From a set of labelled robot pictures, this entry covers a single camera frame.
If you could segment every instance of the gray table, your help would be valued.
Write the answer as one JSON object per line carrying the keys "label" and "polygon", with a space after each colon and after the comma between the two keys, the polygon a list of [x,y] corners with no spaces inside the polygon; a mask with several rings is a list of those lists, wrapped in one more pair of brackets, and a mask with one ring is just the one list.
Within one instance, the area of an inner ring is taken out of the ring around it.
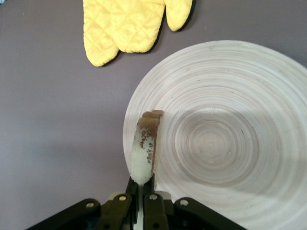
{"label": "gray table", "polygon": [[22,230],[78,201],[126,187],[122,148],[130,97],[170,54],[244,40],[307,67],[307,1],[198,0],[179,33],[166,21],[149,54],[96,68],[83,47],[83,3],[8,0],[0,6],[0,229]]}

